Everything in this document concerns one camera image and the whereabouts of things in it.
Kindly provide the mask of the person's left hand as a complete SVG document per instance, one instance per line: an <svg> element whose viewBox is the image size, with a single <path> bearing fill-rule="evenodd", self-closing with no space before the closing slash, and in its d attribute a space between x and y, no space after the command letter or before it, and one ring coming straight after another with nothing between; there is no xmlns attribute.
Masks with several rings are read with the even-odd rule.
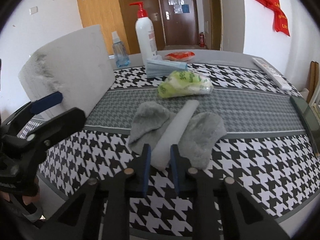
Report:
<svg viewBox="0 0 320 240"><path fill-rule="evenodd" d="M43 215L39 193L31 197L1 191L1 198L13 214L30 222L39 220Z"/></svg>

